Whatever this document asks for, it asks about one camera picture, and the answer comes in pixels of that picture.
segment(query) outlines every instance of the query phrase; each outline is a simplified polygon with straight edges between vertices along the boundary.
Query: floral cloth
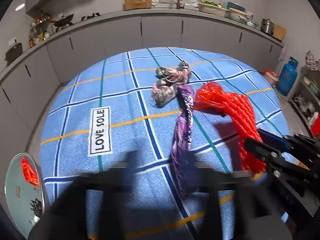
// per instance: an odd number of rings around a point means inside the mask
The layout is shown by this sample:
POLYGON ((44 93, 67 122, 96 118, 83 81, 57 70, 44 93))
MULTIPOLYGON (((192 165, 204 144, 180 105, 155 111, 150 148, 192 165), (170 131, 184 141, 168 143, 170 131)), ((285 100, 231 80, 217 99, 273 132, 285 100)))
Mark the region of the floral cloth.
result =
POLYGON ((189 172, 188 154, 191 150, 191 132, 193 123, 193 89, 190 85, 178 85, 178 93, 182 97, 182 108, 177 118, 174 129, 174 142, 171 149, 171 158, 174 173, 181 191, 181 194, 187 195, 193 190, 188 186, 189 172))
POLYGON ((164 106, 175 98, 178 84, 187 84, 191 74, 191 66, 186 61, 179 63, 177 69, 158 67, 156 74, 160 80, 153 84, 152 98, 159 106, 164 106))

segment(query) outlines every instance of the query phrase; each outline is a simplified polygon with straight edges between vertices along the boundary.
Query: blue plaid mat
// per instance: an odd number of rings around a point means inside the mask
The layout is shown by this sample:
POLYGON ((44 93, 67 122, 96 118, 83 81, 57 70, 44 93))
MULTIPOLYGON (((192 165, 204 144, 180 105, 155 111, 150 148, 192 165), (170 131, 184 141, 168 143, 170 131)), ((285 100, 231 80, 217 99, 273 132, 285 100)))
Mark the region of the blue plaid mat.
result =
MULTIPOLYGON (((176 99, 158 108, 151 98, 157 81, 155 69, 174 67, 181 60, 191 64, 194 91, 205 81, 218 82, 226 92, 248 94, 257 127, 276 135, 289 134, 276 94, 250 66, 226 55, 182 48, 150 48, 109 57, 71 80, 52 104, 41 138, 40 161, 50 203, 82 172, 99 172, 123 161, 128 152, 140 149, 133 192, 124 195, 121 212, 127 238, 194 239, 203 219, 207 195, 194 193, 183 199, 170 172, 170 150, 179 112, 176 99), (211 61, 221 72, 212 66, 211 61), (91 109, 111 108, 112 153, 88 157, 91 109)), ((238 136, 229 116, 194 111, 230 171, 238 169, 238 136)), ((192 151, 199 161, 224 171, 198 126, 192 132, 192 151)), ((233 237, 232 191, 220 192, 223 238, 233 237)), ((101 192, 88 191, 88 235, 95 227, 101 192)))

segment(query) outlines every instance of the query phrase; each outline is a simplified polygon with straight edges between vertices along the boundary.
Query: ceiling light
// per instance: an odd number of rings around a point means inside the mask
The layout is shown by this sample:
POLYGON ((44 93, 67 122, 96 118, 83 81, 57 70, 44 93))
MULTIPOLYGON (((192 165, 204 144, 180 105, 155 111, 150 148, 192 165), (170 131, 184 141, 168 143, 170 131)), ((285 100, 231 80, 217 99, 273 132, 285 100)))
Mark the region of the ceiling light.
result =
POLYGON ((23 3, 23 4, 21 4, 21 5, 19 5, 19 6, 16 8, 16 11, 21 10, 24 6, 25 6, 25 4, 24 4, 24 3, 23 3))

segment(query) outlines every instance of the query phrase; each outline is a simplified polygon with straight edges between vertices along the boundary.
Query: kitchen cabinet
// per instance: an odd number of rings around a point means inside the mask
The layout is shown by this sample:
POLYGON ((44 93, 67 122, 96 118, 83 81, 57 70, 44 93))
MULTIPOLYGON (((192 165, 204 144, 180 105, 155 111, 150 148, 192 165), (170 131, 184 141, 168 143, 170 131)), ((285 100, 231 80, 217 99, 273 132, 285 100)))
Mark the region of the kitchen cabinet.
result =
POLYGON ((61 83, 73 79, 78 73, 77 58, 69 35, 62 35, 46 44, 53 68, 61 83))
POLYGON ((243 30, 226 23, 212 22, 215 26, 213 51, 239 59, 243 30))
POLYGON ((0 192, 3 192, 9 163, 15 155, 25 151, 31 130, 20 119, 2 89, 0 105, 0 192))
POLYGON ((73 55, 77 62, 73 76, 106 58, 100 24, 82 28, 69 34, 73 55))
POLYGON ((24 65, 30 77, 29 80, 39 95, 42 110, 60 85, 46 46, 42 46, 29 56, 24 61, 24 65))
POLYGON ((210 20, 185 17, 182 22, 181 47, 186 49, 213 51, 215 24, 210 20))
POLYGON ((43 103, 41 93, 33 86, 24 62, 10 73, 1 87, 17 114, 32 130, 43 109, 43 103))
POLYGON ((243 30, 239 45, 238 60, 259 72, 263 72, 266 68, 269 68, 270 43, 267 39, 243 30))
POLYGON ((182 17, 142 16, 142 44, 151 47, 181 47, 182 17))
POLYGON ((141 16, 110 20, 101 24, 106 57, 142 49, 141 16))

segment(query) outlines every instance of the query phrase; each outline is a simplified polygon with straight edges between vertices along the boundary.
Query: wooden box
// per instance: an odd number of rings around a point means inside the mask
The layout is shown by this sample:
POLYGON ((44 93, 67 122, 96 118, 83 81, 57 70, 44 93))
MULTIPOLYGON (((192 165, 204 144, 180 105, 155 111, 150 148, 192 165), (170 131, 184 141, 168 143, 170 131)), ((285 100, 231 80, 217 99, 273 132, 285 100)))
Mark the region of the wooden box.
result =
POLYGON ((151 8, 151 0, 124 0, 125 10, 151 8))

